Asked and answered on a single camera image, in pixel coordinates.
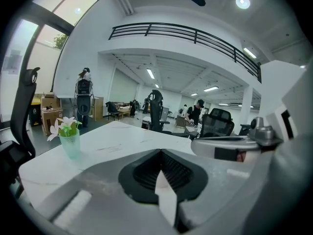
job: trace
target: balcony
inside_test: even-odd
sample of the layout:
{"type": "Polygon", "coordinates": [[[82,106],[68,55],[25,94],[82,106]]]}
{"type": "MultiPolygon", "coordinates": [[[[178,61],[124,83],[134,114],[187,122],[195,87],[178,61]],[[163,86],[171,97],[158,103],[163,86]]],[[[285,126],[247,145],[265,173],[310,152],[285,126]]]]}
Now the balcony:
{"type": "Polygon", "coordinates": [[[261,69],[242,51],[212,34],[195,28],[173,23],[131,23],[113,27],[109,40],[125,36],[179,38],[213,49],[237,63],[261,83],[261,69]]]}

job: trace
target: window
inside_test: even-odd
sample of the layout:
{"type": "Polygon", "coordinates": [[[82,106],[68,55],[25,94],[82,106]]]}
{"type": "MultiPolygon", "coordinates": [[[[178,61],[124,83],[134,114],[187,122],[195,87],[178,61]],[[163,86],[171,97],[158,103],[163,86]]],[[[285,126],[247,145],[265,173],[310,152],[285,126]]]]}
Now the window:
{"type": "Polygon", "coordinates": [[[97,0],[33,0],[72,25],[81,19],[97,0]]]}
{"type": "Polygon", "coordinates": [[[27,64],[27,69],[40,67],[36,81],[37,94],[51,90],[54,72],[66,39],[67,35],[48,25],[41,30],[27,64]]]}
{"type": "Polygon", "coordinates": [[[0,77],[0,109],[1,121],[11,119],[22,61],[26,49],[37,29],[37,25],[21,20],[17,27],[3,60],[0,77]]]}

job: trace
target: computer monitor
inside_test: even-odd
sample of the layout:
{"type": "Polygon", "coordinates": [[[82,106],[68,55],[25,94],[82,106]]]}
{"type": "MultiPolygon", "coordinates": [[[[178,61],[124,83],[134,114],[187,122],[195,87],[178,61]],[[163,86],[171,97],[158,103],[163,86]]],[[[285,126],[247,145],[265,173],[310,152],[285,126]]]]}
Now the computer monitor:
{"type": "Polygon", "coordinates": [[[160,120],[166,121],[168,115],[169,108],[163,108],[160,120]]]}

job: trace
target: black t-shirt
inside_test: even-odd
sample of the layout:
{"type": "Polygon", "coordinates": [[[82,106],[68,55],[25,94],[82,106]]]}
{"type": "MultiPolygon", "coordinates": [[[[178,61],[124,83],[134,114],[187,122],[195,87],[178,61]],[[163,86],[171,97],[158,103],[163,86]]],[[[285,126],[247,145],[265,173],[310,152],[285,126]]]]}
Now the black t-shirt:
{"type": "Polygon", "coordinates": [[[187,111],[187,114],[189,114],[188,116],[189,119],[193,119],[195,125],[198,125],[200,113],[201,113],[201,108],[197,109],[195,105],[193,109],[192,107],[189,107],[187,111]]]}

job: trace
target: white flower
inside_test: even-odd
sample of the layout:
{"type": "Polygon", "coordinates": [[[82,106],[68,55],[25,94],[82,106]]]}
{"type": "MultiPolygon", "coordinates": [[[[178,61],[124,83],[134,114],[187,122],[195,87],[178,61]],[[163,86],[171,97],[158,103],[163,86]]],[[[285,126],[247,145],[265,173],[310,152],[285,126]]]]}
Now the white flower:
{"type": "Polygon", "coordinates": [[[50,126],[50,132],[52,134],[48,137],[47,141],[51,141],[59,135],[59,123],[57,119],[55,120],[54,126],[50,126]]]}
{"type": "Polygon", "coordinates": [[[63,122],[60,126],[60,129],[62,129],[64,125],[71,126],[72,123],[76,123],[77,121],[74,118],[75,117],[71,117],[71,118],[64,117],[63,119],[57,118],[59,121],[63,122]]]}

